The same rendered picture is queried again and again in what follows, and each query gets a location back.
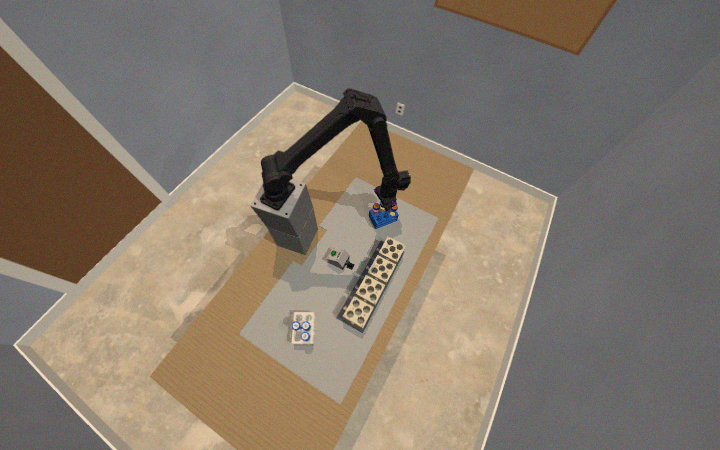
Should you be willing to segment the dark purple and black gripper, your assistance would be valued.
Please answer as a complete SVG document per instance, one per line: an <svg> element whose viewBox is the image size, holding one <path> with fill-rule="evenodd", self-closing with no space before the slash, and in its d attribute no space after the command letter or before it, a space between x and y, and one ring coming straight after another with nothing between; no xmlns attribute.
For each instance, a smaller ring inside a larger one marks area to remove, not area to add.
<svg viewBox="0 0 720 450"><path fill-rule="evenodd" d="M392 190L391 190L391 191L392 191ZM389 196L390 196L390 192L391 192L391 191L388 191L388 192L387 192L387 191L384 191L384 190L381 188L381 185L378 186L378 187L376 187L376 188L374 189L374 192L376 193L376 195L377 195L378 198L380 199L380 201L381 201L381 203L383 204L383 207L384 207L384 209L385 209L386 211L390 210L393 206L397 205L397 202L396 202L397 198L396 198L396 197L393 197L393 198L390 198L390 199L389 199ZM387 208L388 208L388 209L387 209Z"/></svg>

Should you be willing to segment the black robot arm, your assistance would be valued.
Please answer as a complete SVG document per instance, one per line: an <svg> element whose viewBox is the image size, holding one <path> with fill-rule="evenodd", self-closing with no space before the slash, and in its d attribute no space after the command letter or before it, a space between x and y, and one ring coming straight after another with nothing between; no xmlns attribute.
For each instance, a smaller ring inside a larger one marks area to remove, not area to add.
<svg viewBox="0 0 720 450"><path fill-rule="evenodd" d="M343 95L338 105L289 149L285 152L277 151L261 160L264 188L261 203L279 211L295 189L295 185L289 182L293 179L292 174L329 141L359 120L369 126L384 175L381 188L387 192L392 190L389 199L396 196L397 190L408 188L410 174L408 170L397 171L387 134L387 118L377 97L351 88L345 90Z"/></svg>

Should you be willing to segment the blue tube rack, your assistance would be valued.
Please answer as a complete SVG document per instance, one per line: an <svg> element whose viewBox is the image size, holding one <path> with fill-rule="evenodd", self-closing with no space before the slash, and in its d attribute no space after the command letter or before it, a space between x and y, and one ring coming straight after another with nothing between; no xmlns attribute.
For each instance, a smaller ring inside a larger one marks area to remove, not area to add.
<svg viewBox="0 0 720 450"><path fill-rule="evenodd" d="M379 209L379 212L377 215L373 214L373 209L369 210L369 218L372 221L375 229L397 221L398 216L399 215L398 215L397 211L396 211L395 215L392 216L392 215L390 215L390 210L388 210L388 211L385 210L385 212L380 212L380 209ZM391 218L393 218L393 219L391 219Z"/></svg>

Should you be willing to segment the grey flat mat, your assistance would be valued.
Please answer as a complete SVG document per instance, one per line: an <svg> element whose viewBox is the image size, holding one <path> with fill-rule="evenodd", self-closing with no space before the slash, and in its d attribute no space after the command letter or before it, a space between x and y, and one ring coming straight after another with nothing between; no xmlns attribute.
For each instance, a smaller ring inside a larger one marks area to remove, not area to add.
<svg viewBox="0 0 720 450"><path fill-rule="evenodd" d="M240 335L341 405L439 218L397 198L398 219L375 229L376 187L354 178L319 225L327 230L302 265L292 261ZM380 241L404 254L364 332L337 318ZM345 249L353 269L327 261ZM314 345L293 345L294 312L315 313Z"/></svg>

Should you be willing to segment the white tube rack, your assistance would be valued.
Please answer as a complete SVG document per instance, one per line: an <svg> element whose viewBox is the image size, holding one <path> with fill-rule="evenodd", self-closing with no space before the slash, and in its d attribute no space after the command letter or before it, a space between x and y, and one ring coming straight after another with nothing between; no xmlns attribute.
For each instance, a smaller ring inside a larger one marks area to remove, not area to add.
<svg viewBox="0 0 720 450"><path fill-rule="evenodd" d="M298 318L297 318L297 316L298 316ZM303 316L303 317L302 317L302 316ZM305 322L305 321L310 321L311 318L312 318L312 320L309 322L310 325L311 325L311 330L308 331L308 333L309 333L310 336L311 336L311 339L310 339L308 342L303 341L303 340L301 339L301 334L302 334L303 332L307 332L307 331L305 331L305 330L303 330L303 329L301 329L300 331L295 331L295 330L293 330L293 331L292 331L292 343L291 343L291 344L293 344L293 345L309 345L309 344L313 344L312 341L314 340L314 334L315 334L315 316L316 316L316 315L315 315L314 312L294 312L294 320L293 320L293 322L295 322L295 321L297 320L301 325L302 325L303 322ZM295 339L295 337L296 337L296 339ZM296 341L299 341L299 342L296 342Z"/></svg>

